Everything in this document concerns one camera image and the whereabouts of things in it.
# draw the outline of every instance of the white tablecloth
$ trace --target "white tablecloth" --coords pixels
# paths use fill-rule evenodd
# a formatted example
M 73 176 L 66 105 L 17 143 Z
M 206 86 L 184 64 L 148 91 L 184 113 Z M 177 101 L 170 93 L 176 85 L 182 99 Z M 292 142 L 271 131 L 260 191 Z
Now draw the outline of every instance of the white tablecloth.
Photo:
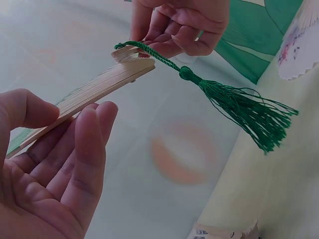
M 130 7 L 115 0 L 1 0 L 0 92 L 27 88 L 55 103 L 113 66 L 113 46 L 129 38 Z M 239 128 L 200 89 L 162 63 L 156 67 L 103 99 L 114 101 L 119 114 L 87 238 L 186 238 L 237 138 Z M 204 78 L 246 86 L 200 60 L 192 68 Z M 152 164 L 149 133 L 176 117 L 199 121 L 216 139 L 219 156 L 207 184 L 173 184 Z

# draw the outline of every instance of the palm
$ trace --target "palm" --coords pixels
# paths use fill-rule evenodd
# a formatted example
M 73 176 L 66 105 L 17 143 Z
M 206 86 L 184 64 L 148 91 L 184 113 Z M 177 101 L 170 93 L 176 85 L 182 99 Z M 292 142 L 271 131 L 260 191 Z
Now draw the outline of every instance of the palm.
M 4 161 L 0 214 L 19 227 L 16 233 L 10 232 L 13 238 L 84 237 L 101 195 L 103 174 L 102 180 L 101 175 L 95 176 L 104 171 L 104 148 L 116 111 L 110 104 L 90 107 L 97 108 L 98 122 L 103 122 L 97 132 L 100 144 L 85 141 L 96 133 L 92 128 L 83 130 L 84 125 L 94 124 L 93 119 L 70 119 L 26 153 Z
M 135 0 L 133 3 L 139 11 L 133 14 L 132 40 L 145 38 L 145 44 L 165 57 L 181 52 L 210 54 L 228 23 L 229 0 Z M 203 34 L 195 41 L 201 31 Z

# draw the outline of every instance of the green cord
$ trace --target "green cord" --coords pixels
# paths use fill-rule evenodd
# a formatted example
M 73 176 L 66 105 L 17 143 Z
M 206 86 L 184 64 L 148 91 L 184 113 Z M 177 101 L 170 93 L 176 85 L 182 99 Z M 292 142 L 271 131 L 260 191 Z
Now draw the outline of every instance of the green cord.
M 187 66 L 179 68 L 175 63 L 141 42 L 127 41 L 119 43 L 115 46 L 115 49 L 127 45 L 144 50 L 149 55 L 177 70 L 182 79 L 198 85 L 212 105 L 225 117 L 250 134 L 251 138 L 265 154 L 274 151 L 275 146 L 279 147 L 281 145 L 281 141 L 286 137 L 285 129 L 291 126 L 290 117 L 299 114 L 298 111 L 282 103 L 261 97 L 253 89 L 235 88 L 225 86 L 216 81 L 203 80 Z M 256 95 L 247 93 L 245 90 L 253 91 Z

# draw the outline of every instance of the paper fan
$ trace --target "paper fan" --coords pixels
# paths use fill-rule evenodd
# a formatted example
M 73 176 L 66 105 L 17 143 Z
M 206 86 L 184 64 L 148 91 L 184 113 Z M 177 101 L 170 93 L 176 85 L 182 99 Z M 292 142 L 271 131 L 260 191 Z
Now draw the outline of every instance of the paper fan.
M 319 62 L 319 0 L 304 0 L 288 28 L 277 62 L 279 76 L 292 80 Z

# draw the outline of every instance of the bamboo fan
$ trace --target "bamboo fan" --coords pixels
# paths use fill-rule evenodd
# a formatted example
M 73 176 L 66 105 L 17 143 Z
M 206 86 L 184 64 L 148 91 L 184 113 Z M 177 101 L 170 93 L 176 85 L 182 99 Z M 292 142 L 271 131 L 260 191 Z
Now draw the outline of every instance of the bamboo fan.
M 293 80 L 319 62 L 319 0 L 304 0 L 287 30 L 277 61 L 279 76 Z
M 291 125 L 291 116 L 299 113 L 282 103 L 263 98 L 256 91 L 255 94 L 249 93 L 254 91 L 252 89 L 235 88 L 214 80 L 204 80 L 189 67 L 178 67 L 142 42 L 127 41 L 117 44 L 115 48 L 117 50 L 112 53 L 112 56 L 119 64 L 60 101 L 57 104 L 60 108 L 60 117 L 57 122 L 42 129 L 27 129 L 22 132 L 11 142 L 7 158 L 12 157 L 87 105 L 154 69 L 153 59 L 133 57 L 140 52 L 153 56 L 176 70 L 183 80 L 198 86 L 212 105 L 226 118 L 242 127 L 265 154 L 281 145 L 281 141 L 286 137 L 286 129 Z
M 56 104 L 60 109 L 60 116 L 55 123 L 40 129 L 25 129 L 14 138 L 10 142 L 6 158 L 13 157 L 45 133 L 80 112 L 87 105 L 98 101 L 127 83 L 133 82 L 155 68 L 153 59 L 137 58 L 134 57 L 135 53 L 138 53 L 138 50 L 136 48 L 132 49 L 131 46 L 113 52 L 113 57 L 120 64 L 76 89 Z

